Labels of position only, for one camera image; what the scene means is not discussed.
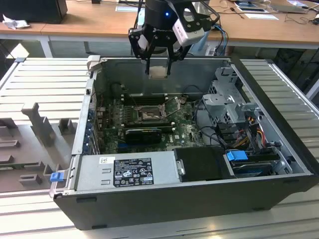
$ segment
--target warning label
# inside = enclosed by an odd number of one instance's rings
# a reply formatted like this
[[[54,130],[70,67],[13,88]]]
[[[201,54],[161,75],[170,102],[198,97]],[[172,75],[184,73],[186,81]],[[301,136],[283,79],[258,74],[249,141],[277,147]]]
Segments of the warning label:
[[[115,187],[154,184],[151,158],[114,160]]]

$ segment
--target blue latch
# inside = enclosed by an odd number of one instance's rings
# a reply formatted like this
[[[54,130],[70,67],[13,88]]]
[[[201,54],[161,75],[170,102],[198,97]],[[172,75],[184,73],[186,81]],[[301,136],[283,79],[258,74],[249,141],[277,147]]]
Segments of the blue latch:
[[[51,182],[63,182],[63,172],[52,173],[50,177]]]
[[[226,155],[229,161],[248,160],[248,157],[245,151],[234,150],[234,151],[230,151]]]

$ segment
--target wooden desk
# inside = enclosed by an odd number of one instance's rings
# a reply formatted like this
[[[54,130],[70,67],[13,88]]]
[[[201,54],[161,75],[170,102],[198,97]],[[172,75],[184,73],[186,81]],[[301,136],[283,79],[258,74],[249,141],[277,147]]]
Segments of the wooden desk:
[[[286,4],[280,0],[272,0],[272,3]],[[213,4],[226,6],[225,1],[219,3],[219,0],[210,1],[210,5]],[[235,7],[235,4],[228,2],[228,8]],[[221,12],[225,8],[215,7],[216,11]],[[247,46],[251,43],[279,43],[279,44],[296,44],[296,45],[314,45],[315,48],[319,46],[319,26],[312,23],[305,25],[298,24],[294,21],[285,22],[285,13],[273,14],[279,20],[262,20],[262,19],[249,19],[246,15],[241,14],[242,19],[231,10],[225,11],[224,14],[220,14],[221,24],[223,29],[229,35],[229,42],[245,42]],[[310,11],[307,14],[288,14],[290,18],[295,19],[298,22],[302,22],[300,17],[306,17],[311,19],[315,16],[314,11]],[[210,40],[216,40],[216,34],[210,34]]]
[[[218,11],[225,11],[234,6],[232,2],[211,0],[210,5]],[[32,23],[31,28],[11,30],[0,24],[0,38],[35,39],[41,42],[46,57],[52,57],[51,41],[82,41],[86,52],[88,42],[128,42],[128,29],[134,24],[136,12],[116,12],[116,3],[102,2],[91,4],[90,1],[76,2],[67,0],[68,13],[61,24]],[[274,14],[279,20],[249,19],[242,14],[241,19],[231,10],[221,13],[221,23],[229,35],[229,46],[274,47],[317,49],[319,47],[319,26],[294,21],[284,22],[286,14]],[[289,17],[301,21],[308,14],[289,14]],[[220,32],[211,32],[208,40],[215,44],[220,41]]]
[[[0,24],[0,34],[33,34],[33,35],[40,35],[41,30],[44,28],[45,23],[31,23],[29,24],[30,27],[27,28],[17,28],[13,30],[8,28],[3,23]]]
[[[115,11],[116,3],[67,1],[68,13],[61,24],[47,24],[42,34],[63,36],[128,37],[136,12]]]
[[[229,1],[211,0],[210,5],[215,6],[216,11],[224,11],[225,8],[235,5]],[[68,14],[60,25],[47,24],[42,29],[45,35],[63,36],[95,36],[95,37],[127,37],[128,29],[133,26],[135,12],[116,12],[116,5],[103,2],[91,4],[89,1],[67,1]],[[279,20],[249,19],[242,14],[240,18],[231,10],[221,14],[221,23],[229,35],[229,44],[232,43],[280,43],[280,44],[313,44],[319,45],[319,26],[308,23],[297,24],[294,21],[285,20],[286,14],[274,14]],[[299,17],[314,17],[315,13],[289,14],[289,17],[301,21]],[[209,40],[219,40],[220,33],[212,32]]]

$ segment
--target motherboard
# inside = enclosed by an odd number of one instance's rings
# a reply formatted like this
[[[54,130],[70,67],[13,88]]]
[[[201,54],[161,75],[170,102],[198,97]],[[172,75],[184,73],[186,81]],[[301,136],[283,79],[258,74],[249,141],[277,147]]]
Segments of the motherboard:
[[[193,121],[192,102],[175,96],[166,97],[162,104],[150,101],[151,105],[142,105],[143,102],[132,99],[128,105],[123,99],[113,99],[102,108],[99,122],[103,132],[103,153],[171,151],[179,147],[204,146]]]

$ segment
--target blue cable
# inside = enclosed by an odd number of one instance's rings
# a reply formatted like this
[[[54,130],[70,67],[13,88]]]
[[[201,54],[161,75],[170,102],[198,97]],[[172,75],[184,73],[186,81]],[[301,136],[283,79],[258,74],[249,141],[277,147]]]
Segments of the blue cable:
[[[220,32],[223,34],[223,37],[224,37],[224,46],[223,46],[223,50],[220,52],[220,56],[221,54],[224,52],[225,48],[226,48],[226,34],[225,34],[225,31],[220,28],[219,26],[215,26],[218,30],[220,30]]]

